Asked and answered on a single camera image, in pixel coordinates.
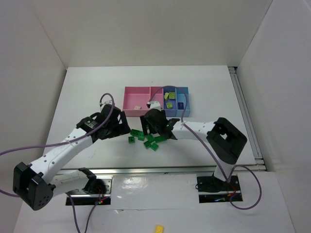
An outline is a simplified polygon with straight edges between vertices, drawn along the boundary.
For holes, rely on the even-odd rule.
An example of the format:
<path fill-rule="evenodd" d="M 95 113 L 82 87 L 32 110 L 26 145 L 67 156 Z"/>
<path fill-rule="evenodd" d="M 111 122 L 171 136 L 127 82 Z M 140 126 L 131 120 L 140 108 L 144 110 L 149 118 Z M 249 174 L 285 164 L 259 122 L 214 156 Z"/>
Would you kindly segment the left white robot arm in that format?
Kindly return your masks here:
<path fill-rule="evenodd" d="M 125 112 L 105 104 L 99 113 L 82 119 L 63 141 L 42 157 L 14 168 L 13 191 L 34 211 L 42 209 L 55 196 L 72 190 L 103 195 L 107 185 L 89 169 L 82 167 L 72 173 L 57 173 L 77 154 L 105 140 L 130 133 Z"/>

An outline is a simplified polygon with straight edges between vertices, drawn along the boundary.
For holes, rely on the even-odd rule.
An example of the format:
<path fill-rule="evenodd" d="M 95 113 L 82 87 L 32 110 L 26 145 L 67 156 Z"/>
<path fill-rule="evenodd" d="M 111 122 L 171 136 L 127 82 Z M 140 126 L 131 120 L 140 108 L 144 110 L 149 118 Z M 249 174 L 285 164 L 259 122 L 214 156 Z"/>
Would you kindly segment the green lego long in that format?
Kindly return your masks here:
<path fill-rule="evenodd" d="M 155 137 L 155 142 L 156 142 L 156 143 L 164 142 L 164 141 L 166 141 L 166 140 L 167 140 L 167 139 L 164 138 L 164 137 L 162 137 L 162 136 L 157 136 L 157 137 Z"/>
<path fill-rule="evenodd" d="M 135 130 L 135 129 L 132 129 L 130 131 L 130 134 L 134 137 L 144 137 L 144 133 L 142 131 Z"/>

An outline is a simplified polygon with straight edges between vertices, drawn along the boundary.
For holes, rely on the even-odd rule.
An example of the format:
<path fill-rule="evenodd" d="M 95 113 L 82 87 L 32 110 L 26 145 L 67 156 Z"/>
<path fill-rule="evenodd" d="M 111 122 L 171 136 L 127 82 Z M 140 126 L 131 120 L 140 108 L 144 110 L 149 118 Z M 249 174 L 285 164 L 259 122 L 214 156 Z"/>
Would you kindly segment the small pink bin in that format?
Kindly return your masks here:
<path fill-rule="evenodd" d="M 150 100 L 157 100 L 161 104 L 161 110 L 163 110 L 163 101 L 164 101 L 163 88 L 160 86 L 151 86 L 150 87 Z"/>

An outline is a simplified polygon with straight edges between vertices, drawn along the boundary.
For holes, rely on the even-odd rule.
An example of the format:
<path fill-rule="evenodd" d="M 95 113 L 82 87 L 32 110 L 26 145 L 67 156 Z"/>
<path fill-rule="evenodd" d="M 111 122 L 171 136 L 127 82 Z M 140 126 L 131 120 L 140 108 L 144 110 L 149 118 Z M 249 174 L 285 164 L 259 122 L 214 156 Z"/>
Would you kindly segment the yellow lego brick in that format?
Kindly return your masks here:
<path fill-rule="evenodd" d="M 156 225 L 155 233 L 164 233 L 164 227 L 161 225 Z"/>

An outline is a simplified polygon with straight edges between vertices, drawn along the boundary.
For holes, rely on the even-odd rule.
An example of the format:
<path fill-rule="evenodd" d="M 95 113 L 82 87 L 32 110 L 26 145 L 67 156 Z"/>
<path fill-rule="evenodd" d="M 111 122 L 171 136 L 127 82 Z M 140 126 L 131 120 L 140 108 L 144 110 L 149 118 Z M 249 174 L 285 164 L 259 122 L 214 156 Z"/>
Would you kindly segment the aluminium rail right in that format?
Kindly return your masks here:
<path fill-rule="evenodd" d="M 248 135 L 248 142 L 250 143 L 253 156 L 256 161 L 256 166 L 259 168 L 256 168 L 256 170 L 267 170 L 264 158 L 262 156 L 259 143 L 255 134 L 255 130 L 250 118 L 250 114 L 247 108 L 247 104 L 245 101 L 245 97 L 242 91 L 242 87 L 237 75 L 237 67 L 228 67 L 228 71 L 235 89 L 235 93 L 238 99 L 238 103 L 241 109 L 243 121 L 246 127 L 247 135 Z"/>

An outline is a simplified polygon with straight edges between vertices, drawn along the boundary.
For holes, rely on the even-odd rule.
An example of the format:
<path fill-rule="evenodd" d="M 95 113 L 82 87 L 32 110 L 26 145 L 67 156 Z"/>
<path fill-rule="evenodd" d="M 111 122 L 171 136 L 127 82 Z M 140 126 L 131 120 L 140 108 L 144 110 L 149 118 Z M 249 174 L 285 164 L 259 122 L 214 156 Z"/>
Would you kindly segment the green lego small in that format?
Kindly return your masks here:
<path fill-rule="evenodd" d="M 129 136 L 128 137 L 128 143 L 129 144 L 135 143 L 135 137 L 134 136 Z"/>

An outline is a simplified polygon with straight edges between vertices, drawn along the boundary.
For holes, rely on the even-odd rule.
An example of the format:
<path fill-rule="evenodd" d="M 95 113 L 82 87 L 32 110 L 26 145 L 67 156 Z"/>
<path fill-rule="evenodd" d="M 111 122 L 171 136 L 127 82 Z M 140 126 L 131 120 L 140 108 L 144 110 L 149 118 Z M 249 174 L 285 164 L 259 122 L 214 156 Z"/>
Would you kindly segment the aluminium rail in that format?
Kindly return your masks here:
<path fill-rule="evenodd" d="M 247 104 L 245 101 L 245 97 L 242 91 L 242 87 L 237 75 L 237 67 L 228 67 L 228 71 L 235 89 L 235 93 L 238 99 L 238 103 L 241 109 L 243 121 L 246 127 L 247 135 L 248 135 L 248 142 L 250 143 L 253 156 L 256 161 L 256 166 L 259 168 L 256 168 L 256 170 L 267 170 L 264 158 L 262 156 L 259 143 L 255 134 L 255 130 L 250 118 L 250 114 L 247 108 Z"/>
<path fill-rule="evenodd" d="M 178 167 L 148 167 L 148 168 L 94 168 L 89 170 L 94 174 L 169 174 L 213 172 L 216 166 L 178 166 Z"/>

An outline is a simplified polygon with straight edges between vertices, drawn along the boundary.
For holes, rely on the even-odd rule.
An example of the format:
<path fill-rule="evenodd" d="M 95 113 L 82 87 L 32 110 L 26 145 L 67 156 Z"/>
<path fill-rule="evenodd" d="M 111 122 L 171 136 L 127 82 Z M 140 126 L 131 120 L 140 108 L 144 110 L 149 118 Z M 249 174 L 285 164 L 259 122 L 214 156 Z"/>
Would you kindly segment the aluminium rail front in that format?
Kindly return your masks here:
<path fill-rule="evenodd" d="M 94 174 L 169 174 L 213 172 L 216 166 L 178 166 L 178 167 L 148 167 L 148 168 L 94 168 L 89 170 Z"/>

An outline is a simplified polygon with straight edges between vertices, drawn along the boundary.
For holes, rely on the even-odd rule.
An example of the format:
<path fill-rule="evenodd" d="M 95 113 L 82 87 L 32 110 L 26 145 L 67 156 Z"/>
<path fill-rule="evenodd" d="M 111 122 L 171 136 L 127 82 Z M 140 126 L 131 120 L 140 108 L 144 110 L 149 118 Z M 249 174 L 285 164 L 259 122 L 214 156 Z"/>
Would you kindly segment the lime lego brick small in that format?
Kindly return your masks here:
<path fill-rule="evenodd" d="M 167 102 L 166 103 L 166 108 L 167 109 L 172 109 L 173 108 L 173 104 L 171 102 Z"/>

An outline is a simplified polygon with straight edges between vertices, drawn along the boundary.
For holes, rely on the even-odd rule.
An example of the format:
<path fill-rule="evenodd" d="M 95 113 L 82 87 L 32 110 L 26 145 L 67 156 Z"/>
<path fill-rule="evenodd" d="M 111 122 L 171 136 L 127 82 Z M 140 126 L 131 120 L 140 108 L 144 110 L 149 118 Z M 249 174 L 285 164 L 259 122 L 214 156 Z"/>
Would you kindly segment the lime lego brick front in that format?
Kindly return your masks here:
<path fill-rule="evenodd" d="M 169 99 L 174 100 L 176 98 L 175 92 L 169 92 Z"/>

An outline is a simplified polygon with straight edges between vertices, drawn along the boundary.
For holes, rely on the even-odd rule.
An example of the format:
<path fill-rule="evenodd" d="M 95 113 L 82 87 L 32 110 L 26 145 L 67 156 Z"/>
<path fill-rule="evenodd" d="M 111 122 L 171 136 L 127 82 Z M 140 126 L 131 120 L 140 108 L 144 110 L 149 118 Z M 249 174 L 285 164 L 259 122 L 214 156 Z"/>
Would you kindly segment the purple lego brick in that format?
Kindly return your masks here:
<path fill-rule="evenodd" d="M 178 102 L 177 103 L 177 109 L 178 110 L 184 110 L 184 103 L 183 102 Z"/>

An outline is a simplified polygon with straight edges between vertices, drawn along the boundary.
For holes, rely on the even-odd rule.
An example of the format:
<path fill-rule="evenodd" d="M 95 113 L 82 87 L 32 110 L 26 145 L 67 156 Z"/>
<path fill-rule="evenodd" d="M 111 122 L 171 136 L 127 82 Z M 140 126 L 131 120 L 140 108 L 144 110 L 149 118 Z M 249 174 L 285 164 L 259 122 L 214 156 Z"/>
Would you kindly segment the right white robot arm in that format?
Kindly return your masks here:
<path fill-rule="evenodd" d="M 140 116 L 144 134 L 157 133 L 171 140 L 198 140 L 216 163 L 213 176 L 230 182 L 237 160 L 243 151 L 247 138 L 224 117 L 214 122 L 191 122 L 183 118 L 167 119 L 162 110 L 151 109 Z"/>

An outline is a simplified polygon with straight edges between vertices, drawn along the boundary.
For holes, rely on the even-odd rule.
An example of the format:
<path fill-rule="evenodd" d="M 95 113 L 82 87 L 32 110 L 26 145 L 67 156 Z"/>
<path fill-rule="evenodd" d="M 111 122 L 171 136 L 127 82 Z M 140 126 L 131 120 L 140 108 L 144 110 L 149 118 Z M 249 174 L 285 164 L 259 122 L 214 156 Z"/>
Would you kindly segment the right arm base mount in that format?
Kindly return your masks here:
<path fill-rule="evenodd" d="M 237 175 L 231 177 L 230 183 L 215 178 L 212 174 L 199 173 L 195 189 L 198 191 L 199 203 L 242 202 L 240 181 Z"/>

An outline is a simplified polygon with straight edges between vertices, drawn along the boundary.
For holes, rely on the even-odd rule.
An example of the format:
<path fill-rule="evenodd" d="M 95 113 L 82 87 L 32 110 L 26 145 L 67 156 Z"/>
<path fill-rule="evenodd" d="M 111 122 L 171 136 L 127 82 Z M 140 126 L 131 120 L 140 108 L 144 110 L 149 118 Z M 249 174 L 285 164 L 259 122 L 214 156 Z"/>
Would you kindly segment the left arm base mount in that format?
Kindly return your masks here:
<path fill-rule="evenodd" d="M 85 167 L 78 171 L 86 177 L 86 184 L 83 184 L 82 188 L 69 192 L 72 201 L 67 197 L 66 205 L 72 203 L 75 206 L 110 205 L 112 179 L 100 179 Z"/>

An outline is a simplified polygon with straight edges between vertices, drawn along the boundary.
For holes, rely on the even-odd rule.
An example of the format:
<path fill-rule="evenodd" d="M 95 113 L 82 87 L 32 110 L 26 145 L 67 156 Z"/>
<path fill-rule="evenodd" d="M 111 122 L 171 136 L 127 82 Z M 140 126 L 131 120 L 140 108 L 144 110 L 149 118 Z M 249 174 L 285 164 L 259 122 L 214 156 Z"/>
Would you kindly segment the large pink bin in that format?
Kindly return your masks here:
<path fill-rule="evenodd" d="M 127 117 L 139 117 L 147 113 L 147 102 L 150 99 L 150 87 L 126 86 L 124 88 L 123 107 Z M 134 110 L 135 106 L 141 106 L 141 110 Z"/>

